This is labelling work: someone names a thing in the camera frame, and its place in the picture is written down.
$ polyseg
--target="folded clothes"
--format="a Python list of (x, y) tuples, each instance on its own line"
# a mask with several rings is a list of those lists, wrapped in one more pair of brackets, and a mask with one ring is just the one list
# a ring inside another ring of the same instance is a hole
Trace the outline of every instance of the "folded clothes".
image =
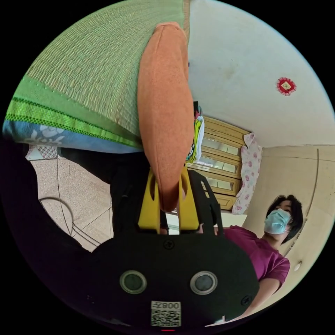
[(205, 122), (202, 117), (202, 109), (198, 101), (193, 102), (194, 109), (194, 139), (189, 154), (186, 157), (186, 162), (193, 163), (201, 157), (201, 144), (204, 136)]

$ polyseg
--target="qr code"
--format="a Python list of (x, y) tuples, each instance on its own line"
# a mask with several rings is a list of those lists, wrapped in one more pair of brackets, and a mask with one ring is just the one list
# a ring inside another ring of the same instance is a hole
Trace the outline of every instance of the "qr code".
[(178, 310), (151, 310), (151, 325), (180, 327), (181, 312)]

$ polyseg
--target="pink floral cloth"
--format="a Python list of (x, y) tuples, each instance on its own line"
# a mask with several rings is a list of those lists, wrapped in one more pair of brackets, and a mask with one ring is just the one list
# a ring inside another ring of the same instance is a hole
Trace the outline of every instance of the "pink floral cloth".
[(255, 134), (244, 135), (244, 142), (247, 146), (241, 148), (242, 188), (236, 196), (237, 200), (231, 211), (234, 215), (241, 215), (248, 208), (261, 165), (262, 148), (257, 145)]

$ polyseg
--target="green fabric border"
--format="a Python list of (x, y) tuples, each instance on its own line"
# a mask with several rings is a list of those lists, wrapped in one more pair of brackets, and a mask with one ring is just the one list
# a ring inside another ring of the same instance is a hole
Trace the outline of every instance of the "green fabric border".
[(87, 125), (95, 125), (107, 132), (141, 145), (141, 139), (138, 136), (109, 120), (107, 117), (99, 115), (79, 103), (68, 99), (68, 97), (60, 92), (52, 90), (27, 75), (23, 77), (18, 85), (14, 98), (31, 101), (32, 103), (50, 108), (50, 112), (44, 116), (43, 120), (48, 118), (50, 122), (57, 122), (58, 116), (51, 113), (51, 110), (61, 111), (63, 114), (67, 114), (76, 120), (82, 120)]
[(116, 143), (122, 143), (129, 147), (142, 148), (138, 143), (122, 138), (96, 125), (88, 124), (80, 119), (66, 115), (49, 107), (26, 101), (24, 99), (13, 98), (9, 104), (6, 118), (8, 121), (24, 121), (39, 125), (46, 125), (68, 130), (91, 137), (96, 137)]

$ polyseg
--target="blue surgical mask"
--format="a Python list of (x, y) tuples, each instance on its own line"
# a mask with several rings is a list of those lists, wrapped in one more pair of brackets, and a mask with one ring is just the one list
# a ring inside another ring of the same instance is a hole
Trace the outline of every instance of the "blue surgical mask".
[(273, 210), (265, 219), (264, 231), (269, 234), (282, 234), (291, 219), (290, 213), (279, 208)]

